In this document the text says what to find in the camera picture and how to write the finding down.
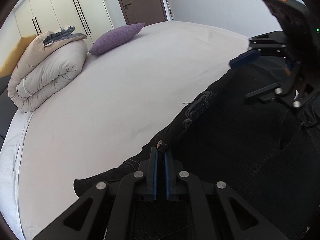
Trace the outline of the black jeans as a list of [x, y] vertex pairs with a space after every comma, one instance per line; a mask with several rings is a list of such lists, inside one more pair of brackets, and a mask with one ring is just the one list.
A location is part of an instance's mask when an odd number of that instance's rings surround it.
[[301, 109], [244, 103], [247, 93], [285, 77], [272, 57], [229, 70], [137, 155], [75, 180], [76, 195], [99, 181], [120, 181], [157, 146], [202, 180], [224, 181], [289, 239], [319, 239], [319, 97]]

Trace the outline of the white bed mattress sheet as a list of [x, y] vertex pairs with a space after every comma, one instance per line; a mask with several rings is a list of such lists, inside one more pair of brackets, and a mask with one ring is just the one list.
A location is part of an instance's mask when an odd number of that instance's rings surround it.
[[76, 179], [139, 153], [247, 49], [245, 36], [164, 22], [88, 55], [82, 72], [32, 113], [16, 112], [1, 149], [1, 213], [32, 239], [77, 197]]

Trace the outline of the brown door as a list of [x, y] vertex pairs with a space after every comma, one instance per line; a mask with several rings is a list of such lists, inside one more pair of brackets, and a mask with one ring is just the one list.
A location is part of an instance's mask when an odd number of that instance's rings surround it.
[[118, 0], [126, 24], [146, 26], [168, 20], [163, 0]]

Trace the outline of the purple cushion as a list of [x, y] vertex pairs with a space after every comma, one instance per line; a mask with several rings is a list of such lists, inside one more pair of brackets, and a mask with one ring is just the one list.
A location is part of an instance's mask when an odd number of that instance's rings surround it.
[[129, 24], [112, 29], [100, 36], [88, 51], [100, 55], [131, 41], [145, 26], [145, 23]]

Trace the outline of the grey upholstered headboard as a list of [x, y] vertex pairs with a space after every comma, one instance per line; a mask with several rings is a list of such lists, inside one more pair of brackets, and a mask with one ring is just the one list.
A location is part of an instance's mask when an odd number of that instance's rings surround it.
[[3, 146], [13, 116], [17, 112], [17, 107], [8, 96], [8, 83], [11, 76], [1, 77], [0, 79], [0, 147]]

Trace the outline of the rolled beige duvet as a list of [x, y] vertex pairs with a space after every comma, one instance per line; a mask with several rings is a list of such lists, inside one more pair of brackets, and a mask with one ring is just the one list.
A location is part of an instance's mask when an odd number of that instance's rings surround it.
[[82, 71], [87, 36], [73, 26], [47, 31], [33, 39], [11, 74], [8, 96], [22, 112], [33, 112]]

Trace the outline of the yellow cushion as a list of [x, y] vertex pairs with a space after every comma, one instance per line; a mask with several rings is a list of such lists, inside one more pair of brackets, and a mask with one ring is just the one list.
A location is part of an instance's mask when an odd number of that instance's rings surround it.
[[12, 74], [26, 48], [36, 37], [38, 37], [37, 34], [20, 38], [17, 44], [10, 51], [4, 63], [1, 65], [0, 77], [6, 77]]

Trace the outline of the cream wardrobe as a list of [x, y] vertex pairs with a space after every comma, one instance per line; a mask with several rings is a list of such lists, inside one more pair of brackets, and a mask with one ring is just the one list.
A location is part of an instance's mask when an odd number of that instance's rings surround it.
[[87, 36], [89, 47], [113, 29], [103, 0], [23, 0], [14, 10], [21, 36], [57, 31], [74, 26]]

